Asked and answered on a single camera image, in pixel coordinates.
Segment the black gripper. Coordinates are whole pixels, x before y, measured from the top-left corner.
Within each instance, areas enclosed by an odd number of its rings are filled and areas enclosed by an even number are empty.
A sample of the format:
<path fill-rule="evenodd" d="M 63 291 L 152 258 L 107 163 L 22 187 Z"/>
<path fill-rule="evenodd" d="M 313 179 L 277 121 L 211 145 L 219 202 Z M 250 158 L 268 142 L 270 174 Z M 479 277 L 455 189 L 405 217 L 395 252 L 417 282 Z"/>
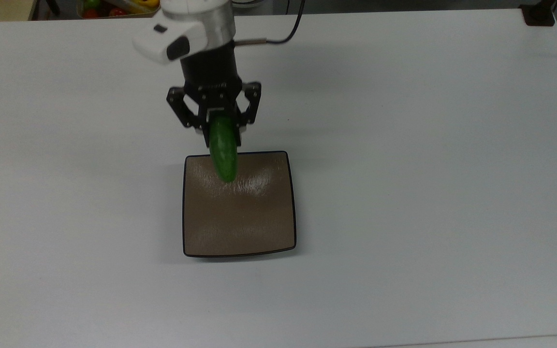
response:
<path fill-rule="evenodd" d="M 181 60 L 184 74 L 184 87 L 169 88 L 166 101 L 179 119 L 181 125 L 187 129 L 194 129 L 202 135 L 207 148 L 210 147 L 209 121 L 207 114 L 201 107 L 210 107 L 208 100 L 204 101 L 201 93 L 217 92 L 223 95 L 223 101 L 228 102 L 228 110 L 234 112 L 235 141 L 242 145 L 242 132 L 248 125 L 254 125 L 262 96 L 261 82 L 243 83 L 239 77 L 235 59 L 235 43 L 228 42 L 215 49 L 203 51 Z M 239 93 L 243 93 L 248 106 L 242 112 L 236 105 Z M 198 111 L 194 113 L 184 101 L 189 96 L 198 103 Z"/>

